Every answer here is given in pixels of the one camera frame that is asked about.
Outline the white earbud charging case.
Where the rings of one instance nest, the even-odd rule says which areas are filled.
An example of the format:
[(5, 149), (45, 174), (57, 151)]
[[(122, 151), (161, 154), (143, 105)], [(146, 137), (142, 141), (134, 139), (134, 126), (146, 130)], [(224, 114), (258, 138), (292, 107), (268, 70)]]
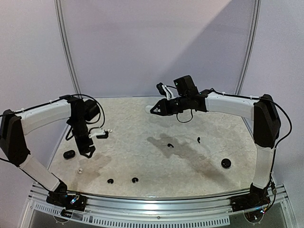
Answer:
[(155, 113), (157, 113), (157, 111), (155, 111), (155, 110), (156, 110), (156, 107), (153, 106), (153, 105), (147, 105), (147, 106), (145, 107), (145, 111), (146, 111), (146, 113), (148, 113), (148, 114), (155, 114)]

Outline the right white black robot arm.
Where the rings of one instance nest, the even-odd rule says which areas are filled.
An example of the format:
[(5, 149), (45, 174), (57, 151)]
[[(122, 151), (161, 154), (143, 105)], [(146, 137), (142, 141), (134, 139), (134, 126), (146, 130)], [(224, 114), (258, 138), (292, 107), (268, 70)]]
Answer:
[(165, 98), (155, 105), (146, 106), (147, 113), (170, 116), (185, 110), (200, 112), (219, 112), (250, 119), (253, 121), (253, 140), (256, 145), (255, 174), (246, 195), (249, 207), (256, 207), (264, 199), (264, 193), (270, 183), (274, 165), (276, 143), (279, 137), (281, 121), (276, 105), (270, 95), (248, 97), (217, 92), (213, 88), (199, 91), (190, 75), (174, 80), (178, 97), (163, 83), (157, 89)]

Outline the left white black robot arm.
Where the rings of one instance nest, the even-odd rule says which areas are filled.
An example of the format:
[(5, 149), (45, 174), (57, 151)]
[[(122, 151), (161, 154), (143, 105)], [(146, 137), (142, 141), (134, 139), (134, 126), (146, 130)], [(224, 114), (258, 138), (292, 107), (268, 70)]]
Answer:
[(78, 95), (65, 95), (35, 107), (4, 111), (0, 124), (0, 148), (5, 154), (5, 161), (11, 163), (52, 192), (52, 198), (60, 206), (67, 206), (71, 197), (61, 186), (61, 181), (52, 174), (45, 164), (36, 159), (36, 152), (31, 152), (27, 139), (45, 133), (51, 124), (66, 122), (71, 128), (78, 152), (91, 158), (95, 152), (93, 139), (89, 134), (88, 124), (100, 114), (97, 101)]

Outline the black oval charging case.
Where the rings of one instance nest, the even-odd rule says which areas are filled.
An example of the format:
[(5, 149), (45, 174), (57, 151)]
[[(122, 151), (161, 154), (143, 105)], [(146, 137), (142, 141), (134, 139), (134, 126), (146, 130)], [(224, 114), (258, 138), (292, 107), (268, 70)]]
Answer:
[(74, 158), (76, 155), (76, 152), (74, 150), (69, 150), (63, 153), (63, 157), (66, 160)]

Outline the black round charging case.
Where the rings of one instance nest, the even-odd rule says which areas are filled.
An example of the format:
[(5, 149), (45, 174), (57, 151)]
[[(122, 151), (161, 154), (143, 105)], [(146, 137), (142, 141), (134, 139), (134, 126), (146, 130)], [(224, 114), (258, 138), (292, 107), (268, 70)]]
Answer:
[(228, 159), (228, 158), (224, 158), (222, 161), (221, 161), (221, 166), (222, 168), (224, 169), (229, 169), (231, 167), (231, 160)]

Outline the black ear-hook earbud right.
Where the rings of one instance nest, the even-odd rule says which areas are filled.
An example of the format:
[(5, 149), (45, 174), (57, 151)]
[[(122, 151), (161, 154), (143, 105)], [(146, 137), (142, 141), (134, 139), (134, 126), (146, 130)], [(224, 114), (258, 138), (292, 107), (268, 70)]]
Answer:
[(137, 183), (139, 179), (137, 177), (132, 178), (132, 183)]

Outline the right aluminium corner post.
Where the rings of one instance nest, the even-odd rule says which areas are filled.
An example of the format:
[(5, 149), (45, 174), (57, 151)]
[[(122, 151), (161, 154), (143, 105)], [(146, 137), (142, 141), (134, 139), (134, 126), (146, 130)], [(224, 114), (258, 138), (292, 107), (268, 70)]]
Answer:
[(253, 45), (255, 41), (255, 36), (256, 36), (256, 29), (258, 25), (258, 19), (259, 19), (259, 12), (260, 12), (260, 6), (261, 6), (261, 1), (260, 0), (255, 0), (254, 1), (254, 6), (253, 6), (253, 12), (252, 12), (252, 17), (251, 17), (251, 22), (250, 22), (250, 27), (249, 27), (249, 35), (247, 39), (247, 46), (246, 46), (246, 51), (245, 51), (245, 57), (244, 61), (242, 64), (240, 76), (237, 82), (237, 86), (235, 89), (235, 94), (240, 95), (241, 90), (245, 81), (247, 69), (249, 66), (252, 50), (253, 50)]

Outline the aluminium corner post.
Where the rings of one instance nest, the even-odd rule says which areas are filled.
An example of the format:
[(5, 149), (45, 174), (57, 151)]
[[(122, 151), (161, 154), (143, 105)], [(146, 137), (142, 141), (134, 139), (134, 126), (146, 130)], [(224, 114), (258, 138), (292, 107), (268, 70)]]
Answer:
[(256, 36), (256, 29), (258, 25), (258, 19), (259, 19), (259, 12), (260, 12), (260, 6), (261, 6), (261, 1), (260, 0), (255, 0), (254, 1), (254, 6), (253, 6), (253, 12), (252, 12), (252, 17), (251, 17), (251, 22), (250, 22), (250, 27), (249, 27), (249, 35), (247, 39), (247, 46), (246, 46), (246, 51), (245, 51), (245, 57), (244, 61), (242, 64), (240, 76), (237, 82), (237, 86), (235, 89), (235, 94), (240, 95), (241, 90), (245, 81), (247, 69), (249, 66), (252, 50), (253, 50), (253, 45), (255, 41), (255, 36)]
[(77, 94), (81, 94), (81, 89), (80, 85), (76, 76), (76, 70), (75, 66), (73, 63), (69, 43), (68, 43), (68, 37), (67, 37), (67, 31), (66, 31), (66, 26), (65, 26), (65, 20), (64, 20), (64, 14), (63, 14), (63, 6), (62, 6), (62, 1), (61, 0), (54, 0), (55, 4), (55, 12), (57, 16), (57, 23), (58, 23), (58, 28), (59, 28), (59, 34), (61, 38), (61, 43), (64, 51), (64, 55), (66, 58), (66, 64), (67, 68), (69, 71), (69, 75), (72, 81), (72, 85), (74, 88), (74, 91)]

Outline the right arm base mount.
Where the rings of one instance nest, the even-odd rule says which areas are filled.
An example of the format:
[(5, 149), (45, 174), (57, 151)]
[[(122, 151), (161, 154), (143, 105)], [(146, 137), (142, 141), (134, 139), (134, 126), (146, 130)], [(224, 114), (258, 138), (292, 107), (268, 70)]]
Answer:
[(249, 193), (229, 198), (232, 211), (236, 212), (253, 209), (268, 204), (270, 202), (270, 198), (268, 197), (267, 189), (268, 187), (263, 189), (258, 188), (252, 183), (250, 185)]

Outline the left aluminium corner post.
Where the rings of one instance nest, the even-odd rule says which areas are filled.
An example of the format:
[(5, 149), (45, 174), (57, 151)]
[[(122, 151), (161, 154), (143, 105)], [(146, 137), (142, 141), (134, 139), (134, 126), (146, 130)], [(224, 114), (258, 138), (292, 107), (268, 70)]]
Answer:
[(63, 6), (62, 6), (62, 1), (61, 0), (54, 0), (55, 4), (55, 12), (57, 16), (57, 23), (58, 23), (58, 28), (59, 28), (59, 34), (61, 38), (61, 43), (64, 51), (64, 55), (66, 58), (66, 64), (67, 68), (69, 71), (69, 75), (72, 81), (72, 85), (74, 88), (74, 91), (77, 94), (81, 94), (81, 89), (80, 85), (76, 76), (76, 70), (75, 66), (73, 63), (69, 43), (68, 43), (68, 37), (67, 37), (67, 31), (66, 31), (66, 26), (65, 26), (65, 20), (64, 20), (64, 14), (63, 14)]

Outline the aluminium front rail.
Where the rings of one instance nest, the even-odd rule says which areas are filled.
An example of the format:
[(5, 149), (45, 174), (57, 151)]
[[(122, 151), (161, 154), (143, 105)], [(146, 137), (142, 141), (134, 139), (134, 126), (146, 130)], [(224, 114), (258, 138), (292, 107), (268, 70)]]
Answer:
[(269, 203), (241, 205), (248, 190), (209, 197), (131, 198), (87, 195), (84, 211), (47, 203), (47, 192), (34, 184), (23, 228), (294, 228), (285, 187), (268, 191)]

